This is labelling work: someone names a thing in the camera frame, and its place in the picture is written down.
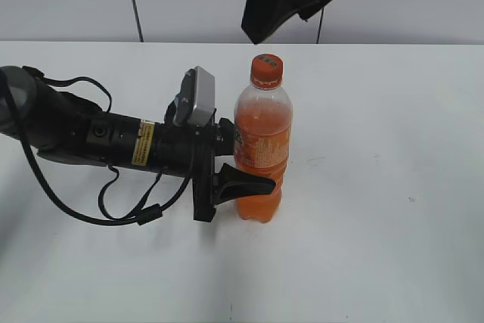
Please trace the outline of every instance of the orange soda bottle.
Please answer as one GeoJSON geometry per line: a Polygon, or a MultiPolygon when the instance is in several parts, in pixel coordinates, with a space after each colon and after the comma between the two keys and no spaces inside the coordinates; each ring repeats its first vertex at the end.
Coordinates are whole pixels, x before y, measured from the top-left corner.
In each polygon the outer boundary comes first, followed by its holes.
{"type": "Polygon", "coordinates": [[[279,57],[273,54],[255,57],[250,85],[240,94],[235,106],[237,168],[276,182],[270,195],[237,199],[237,211],[242,219],[269,222],[281,202],[293,121],[293,106],[281,87],[282,73],[279,57]]]}

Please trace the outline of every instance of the black cable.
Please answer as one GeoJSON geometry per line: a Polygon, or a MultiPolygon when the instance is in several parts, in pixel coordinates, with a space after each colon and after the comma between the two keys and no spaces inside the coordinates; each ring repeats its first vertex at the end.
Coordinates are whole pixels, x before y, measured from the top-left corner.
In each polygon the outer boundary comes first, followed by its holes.
{"type": "Polygon", "coordinates": [[[64,202],[62,202],[59,197],[52,191],[51,186],[45,179],[40,167],[36,161],[36,158],[33,155],[32,149],[30,147],[29,139],[23,129],[22,122],[20,121],[20,114],[17,109],[17,105],[15,104],[14,97],[11,94],[10,87],[8,86],[7,76],[0,71],[0,96],[5,98],[5,101],[8,106],[8,110],[11,114],[12,120],[14,121],[15,129],[17,130],[17,134],[20,139],[20,143],[22,145],[23,152],[25,153],[25,157],[27,158],[27,162],[30,165],[30,168],[33,171],[34,176],[39,181],[40,186],[44,190],[45,194],[54,202],[54,204],[64,213],[69,216],[72,216],[75,219],[79,219],[83,222],[91,223],[93,225],[103,225],[103,226],[122,226],[122,225],[131,225],[132,223],[138,222],[137,219],[125,219],[123,221],[109,221],[104,219],[96,219],[93,217],[89,217],[79,213],[75,210],[72,210],[68,207],[64,202]]]}
{"type": "Polygon", "coordinates": [[[47,79],[43,77],[41,80],[45,82],[47,85],[54,86],[54,87],[67,87],[79,81],[91,83],[92,85],[98,87],[107,96],[107,98],[109,98],[109,105],[107,106],[106,113],[109,113],[111,111],[111,106],[113,106],[113,98],[111,97],[111,94],[104,86],[102,86],[102,84],[100,84],[95,79],[92,79],[91,77],[80,76],[80,77],[76,77],[75,79],[65,79],[65,80],[47,79]]]}
{"type": "Polygon", "coordinates": [[[135,13],[136,28],[138,29],[139,42],[144,42],[143,31],[141,30],[141,22],[139,21],[138,6],[136,0],[131,0],[133,5],[133,12],[135,13]]]}
{"type": "MultiPolygon", "coordinates": [[[[193,173],[194,163],[195,163],[195,143],[192,143],[190,166],[188,167],[187,172],[185,173],[185,178],[183,179],[183,182],[181,183],[180,188],[176,191],[176,193],[173,195],[173,197],[171,197],[168,200],[168,202],[166,202],[164,205],[161,206],[160,209],[161,209],[162,212],[165,211],[165,210],[167,210],[167,209],[169,209],[181,197],[181,195],[183,194],[183,192],[185,192],[185,190],[187,189],[188,183],[190,182],[190,179],[191,179],[191,176],[192,176],[192,173],[193,173]]],[[[123,220],[123,219],[136,217],[143,210],[144,206],[147,203],[147,199],[150,196],[151,191],[153,190],[153,188],[155,187],[155,185],[157,185],[157,183],[160,181],[160,178],[161,178],[161,176],[163,174],[161,172],[159,172],[157,174],[157,177],[155,178],[154,183],[144,193],[143,197],[136,204],[135,208],[133,208],[124,217],[115,218],[115,217],[112,217],[108,213],[108,211],[106,209],[106,205],[104,203],[104,195],[106,194],[107,189],[114,182],[116,182],[118,180],[118,178],[119,178],[119,170],[117,168],[114,168],[113,166],[108,166],[108,168],[109,168],[109,170],[111,172],[116,173],[116,176],[110,182],[108,182],[101,189],[101,191],[99,192],[99,196],[98,196],[98,206],[99,206],[99,210],[101,211],[101,213],[103,214],[104,217],[106,217],[107,219],[112,219],[113,221],[120,221],[120,220],[123,220]]]]}
{"type": "Polygon", "coordinates": [[[44,76],[44,73],[42,71],[37,70],[34,67],[23,66],[22,68],[26,72],[28,72],[29,75],[31,75],[32,77],[35,77],[41,80],[46,85],[50,85],[54,87],[67,87],[67,86],[73,85],[76,82],[81,82],[81,81],[90,83],[96,86],[98,89],[100,89],[107,96],[107,98],[109,99],[109,105],[107,106],[106,113],[109,113],[111,111],[111,106],[113,105],[113,98],[111,97],[111,94],[104,86],[102,86],[100,82],[96,81],[95,79],[92,79],[91,77],[80,76],[74,79],[65,79],[65,80],[48,79],[44,76]]]}
{"type": "Polygon", "coordinates": [[[318,28],[318,38],[316,39],[316,44],[319,44],[319,38],[321,37],[321,28],[323,27],[323,17],[324,17],[324,7],[321,8],[321,18],[319,18],[319,28],[318,28]]]}
{"type": "Polygon", "coordinates": [[[106,194],[106,191],[107,189],[115,182],[117,181],[117,179],[119,178],[119,170],[114,168],[113,166],[109,165],[107,166],[107,168],[111,171],[111,172],[115,172],[116,173],[116,177],[114,177],[114,179],[110,182],[108,182],[102,189],[101,191],[99,192],[99,196],[98,196],[98,206],[99,206],[99,210],[101,211],[101,213],[103,214],[104,217],[106,217],[107,219],[112,219],[113,221],[119,221],[119,220],[122,220],[122,219],[128,219],[128,218],[131,218],[131,217],[136,217],[142,210],[143,210],[143,207],[146,205],[147,201],[148,201],[148,197],[150,196],[150,193],[151,191],[153,190],[153,188],[155,187],[155,185],[158,184],[158,182],[160,181],[161,179],[161,176],[163,175],[161,172],[159,172],[157,174],[157,177],[155,178],[154,180],[154,183],[148,188],[148,190],[143,194],[143,197],[141,197],[141,199],[139,200],[139,202],[136,204],[136,206],[131,210],[129,211],[124,217],[120,217],[120,218],[116,218],[116,217],[112,217],[107,209],[106,209],[106,206],[104,204],[104,195],[106,194]]]}

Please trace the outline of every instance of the white tabletop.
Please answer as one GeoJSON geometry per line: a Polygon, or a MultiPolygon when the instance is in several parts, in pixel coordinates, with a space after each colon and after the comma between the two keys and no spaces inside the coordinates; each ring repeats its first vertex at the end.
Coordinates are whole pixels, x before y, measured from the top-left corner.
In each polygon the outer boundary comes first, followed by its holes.
{"type": "MultiPolygon", "coordinates": [[[[190,188],[143,227],[78,222],[0,135],[1,322],[484,321],[484,47],[0,42],[0,64],[93,77],[113,112],[161,121],[196,65],[231,117],[263,52],[285,61],[294,106],[267,225],[232,202],[194,222],[190,188]]],[[[106,105],[90,85],[72,91],[106,105]]],[[[99,216],[111,172],[39,163],[66,203],[99,216]]],[[[122,171],[110,210],[129,210],[153,179],[122,171]]],[[[150,200],[180,182],[163,177],[150,200]]]]}

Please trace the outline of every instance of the yellow label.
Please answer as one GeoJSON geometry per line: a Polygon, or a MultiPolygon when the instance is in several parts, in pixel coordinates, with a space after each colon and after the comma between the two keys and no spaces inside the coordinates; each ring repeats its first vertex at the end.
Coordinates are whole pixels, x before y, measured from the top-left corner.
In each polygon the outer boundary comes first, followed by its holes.
{"type": "Polygon", "coordinates": [[[133,166],[146,166],[150,155],[151,141],[153,140],[154,123],[142,120],[139,124],[138,140],[133,152],[133,166]]]}

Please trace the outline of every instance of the orange bottle cap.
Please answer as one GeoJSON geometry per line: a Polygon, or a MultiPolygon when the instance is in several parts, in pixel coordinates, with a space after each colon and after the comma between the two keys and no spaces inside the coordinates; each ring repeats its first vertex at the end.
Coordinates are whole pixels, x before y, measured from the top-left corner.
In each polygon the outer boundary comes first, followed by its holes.
{"type": "Polygon", "coordinates": [[[282,82],[283,63],[273,54],[261,54],[252,61],[250,81],[260,89],[275,89],[282,82]]]}

